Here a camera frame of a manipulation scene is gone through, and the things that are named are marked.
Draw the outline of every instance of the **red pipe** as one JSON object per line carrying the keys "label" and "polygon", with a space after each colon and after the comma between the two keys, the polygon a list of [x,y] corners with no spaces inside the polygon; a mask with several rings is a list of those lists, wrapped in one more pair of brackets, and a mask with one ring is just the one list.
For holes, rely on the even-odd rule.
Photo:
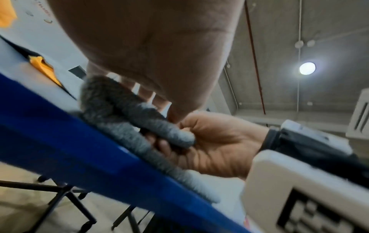
{"label": "red pipe", "polygon": [[263,106],[264,115],[266,115],[266,113],[265,113],[265,107],[264,107],[264,100],[263,100],[263,93],[261,91],[261,85],[260,85],[260,77],[259,77],[258,63],[256,62],[256,54],[255,54],[253,33],[251,31],[249,9],[247,7],[247,1],[246,0],[245,0],[245,11],[246,11],[247,26],[249,27],[249,35],[250,35],[251,49],[253,51],[253,57],[254,57],[255,73],[256,73],[256,78],[258,79],[258,86],[259,86],[259,93],[260,93],[260,98],[261,98],[261,105]]}

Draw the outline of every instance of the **human hand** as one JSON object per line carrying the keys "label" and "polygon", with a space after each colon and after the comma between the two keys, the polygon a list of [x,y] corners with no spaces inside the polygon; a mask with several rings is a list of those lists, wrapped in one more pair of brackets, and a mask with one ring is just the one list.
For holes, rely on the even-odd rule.
{"label": "human hand", "polygon": [[179,123],[191,131],[196,143],[190,149],[174,149],[152,134],[147,139],[177,166],[220,177],[245,178],[254,156],[269,129],[242,119],[218,113],[191,113]]}
{"label": "human hand", "polygon": [[88,60],[114,72],[177,123],[209,97],[244,0],[48,0]]}

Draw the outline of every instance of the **gray cloth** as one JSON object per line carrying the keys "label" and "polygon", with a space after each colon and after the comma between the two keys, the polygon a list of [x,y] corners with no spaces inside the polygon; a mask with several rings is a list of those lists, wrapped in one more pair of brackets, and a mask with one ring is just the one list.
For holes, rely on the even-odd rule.
{"label": "gray cloth", "polygon": [[156,108],[118,82],[105,77],[86,79],[80,96],[79,117],[127,148],[165,175],[177,180],[211,203],[220,198],[189,172],[174,166],[153,149],[150,143],[133,126],[148,130],[166,139],[170,144],[189,148],[195,143],[191,132],[181,131],[168,122]]}

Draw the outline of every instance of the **round light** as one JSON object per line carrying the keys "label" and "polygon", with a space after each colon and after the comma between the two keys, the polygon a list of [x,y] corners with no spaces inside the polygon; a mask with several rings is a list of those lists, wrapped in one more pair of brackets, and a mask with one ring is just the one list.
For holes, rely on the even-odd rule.
{"label": "round light", "polygon": [[314,73],[316,67],[315,64],[312,62],[306,62],[300,66],[300,73],[303,75],[309,75]]}

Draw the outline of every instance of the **qr code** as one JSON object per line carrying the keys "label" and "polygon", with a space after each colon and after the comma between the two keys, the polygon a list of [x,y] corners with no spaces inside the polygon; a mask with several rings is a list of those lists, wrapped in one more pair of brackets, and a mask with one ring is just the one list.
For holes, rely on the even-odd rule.
{"label": "qr code", "polygon": [[296,189],[291,191],[277,225],[287,233],[368,233]]}

